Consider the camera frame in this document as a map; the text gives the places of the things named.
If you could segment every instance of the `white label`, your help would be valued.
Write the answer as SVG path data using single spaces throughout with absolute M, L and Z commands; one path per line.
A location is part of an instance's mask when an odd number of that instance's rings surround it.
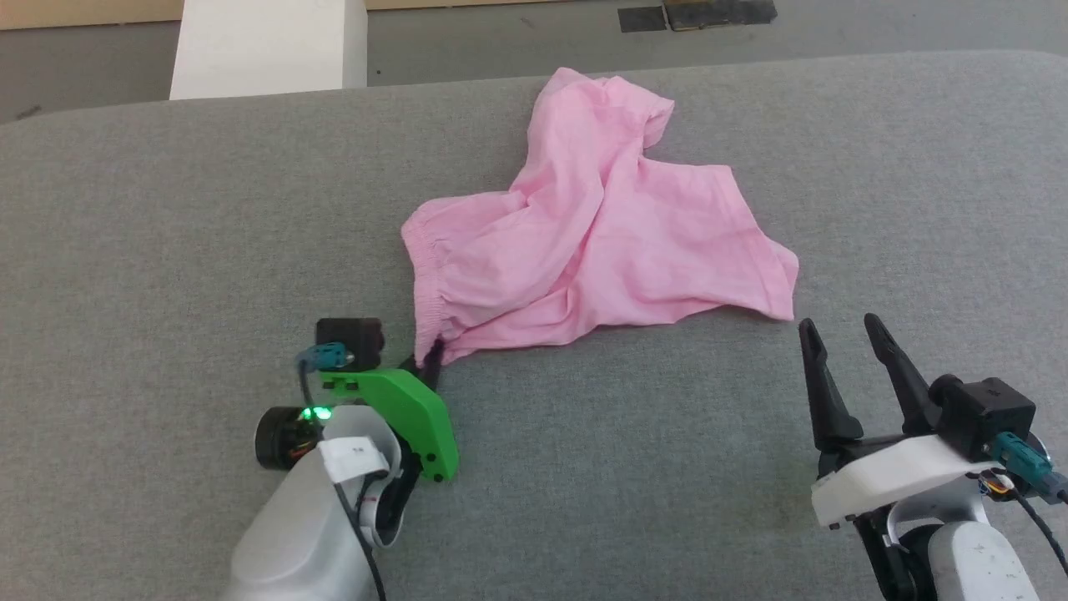
M 366 437 L 343 437 L 318 444 L 327 475 L 335 485 L 375 472 L 389 472 L 386 460 L 375 443 Z

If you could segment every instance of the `gray table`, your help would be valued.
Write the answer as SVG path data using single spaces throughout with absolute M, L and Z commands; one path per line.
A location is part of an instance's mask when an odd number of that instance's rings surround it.
M 735 167 L 801 259 L 868 431 L 900 418 L 880 314 L 932 380 L 999 376 L 1068 460 L 1068 63 L 898 54 L 625 74 L 677 100 L 649 156 Z M 75 111 L 0 127 L 0 582 L 5 599 L 210 599 L 281 475 L 263 410 L 298 402 L 316 319 L 409 353 L 398 226 L 504 188 L 544 80 Z M 796 327 L 721 310 L 446 369 L 458 478 L 423 486 L 380 564 L 393 599 L 877 599 L 817 527 Z M 1042 509 L 1068 539 L 1063 510 Z M 1047 599 L 1064 574 L 991 509 Z

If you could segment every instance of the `cable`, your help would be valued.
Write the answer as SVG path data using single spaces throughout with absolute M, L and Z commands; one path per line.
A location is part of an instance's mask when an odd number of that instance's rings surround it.
M 1001 484 L 994 483 L 993 480 L 983 480 L 983 484 L 986 485 L 988 489 L 998 494 L 1005 494 L 1008 492 L 1008 489 L 1003 487 Z
M 308 362 L 301 360 L 297 364 L 297 378 L 300 380 L 300 394 L 304 397 L 304 405 L 312 409 L 309 422 L 315 427 L 315 438 L 318 443 L 323 442 L 323 423 L 319 421 L 319 416 L 315 414 L 315 401 L 312 400 L 312 391 L 308 386 Z M 371 550 L 371 544 L 367 540 L 363 538 L 363 532 L 360 529 L 360 507 L 363 505 L 363 495 L 367 492 L 367 487 L 371 486 L 372 478 L 370 476 L 363 477 L 363 486 L 360 488 L 360 496 L 357 499 L 356 509 L 354 510 L 348 504 L 348 497 L 345 495 L 345 489 L 341 487 L 340 484 L 334 484 L 334 493 L 337 494 L 337 501 L 341 502 L 341 507 L 345 511 L 345 518 L 348 519 L 348 525 L 352 527 L 352 534 L 356 535 L 356 540 L 360 542 L 360 549 L 363 550 L 363 557 L 367 560 L 367 567 L 371 569 L 371 578 L 375 581 L 375 592 L 378 594 L 378 601 L 386 601 L 386 586 L 382 584 L 382 575 L 378 572 L 378 564 L 375 563 L 375 556 Z
M 1057 542 L 1057 539 L 1054 538 L 1053 532 L 1050 531 L 1050 526 L 1046 524 L 1046 520 L 1042 520 L 1041 516 L 1035 512 L 1035 508 L 1027 503 L 1027 500 L 1020 494 L 1019 490 L 1011 489 L 1009 494 L 1020 502 L 1020 506 L 1023 507 L 1023 510 L 1027 512 L 1027 516 L 1031 516 L 1031 519 L 1035 522 L 1035 525 L 1038 526 L 1038 529 L 1042 531 L 1042 535 L 1046 537 L 1046 540 L 1048 540 L 1050 542 L 1050 547 L 1053 548 L 1053 554 L 1056 555 L 1057 560 L 1061 562 L 1061 569 L 1065 571 L 1065 575 L 1068 575 L 1068 560 L 1065 560 L 1065 552 L 1061 549 L 1061 543 Z

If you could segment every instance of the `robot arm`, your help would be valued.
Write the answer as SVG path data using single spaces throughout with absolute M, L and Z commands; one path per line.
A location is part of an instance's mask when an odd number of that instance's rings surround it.
M 378 320 L 320 320 L 297 357 L 305 408 L 272 408 L 256 430 L 256 459 L 288 470 L 238 543 L 224 601 L 349 601 L 374 582 L 373 551 L 396 540 L 419 476 L 451 479 L 459 456 L 434 392 L 440 347 L 423 368 L 378 369 Z M 315 407 L 308 376 L 362 405 Z
M 1031 434 L 1034 404 L 996 379 L 963 384 L 945 376 L 928 390 L 881 320 L 869 314 L 864 325 L 894 385 L 900 436 L 864 438 L 834 385 L 815 325 L 804 320 L 800 327 L 820 452 L 812 494 L 820 525 L 853 524 L 888 601 L 1037 601 L 1019 557 L 990 526 L 981 503 L 987 495 L 1030 508 L 1027 494 L 1050 503 L 1068 496 Z

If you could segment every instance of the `pink shirt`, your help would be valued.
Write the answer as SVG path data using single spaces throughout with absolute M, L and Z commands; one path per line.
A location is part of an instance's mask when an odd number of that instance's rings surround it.
M 559 69 L 507 191 L 440 197 L 402 227 L 415 268 L 415 357 L 567 345 L 736 305 L 794 319 L 797 256 L 769 239 L 731 168 L 642 155 L 675 102 Z

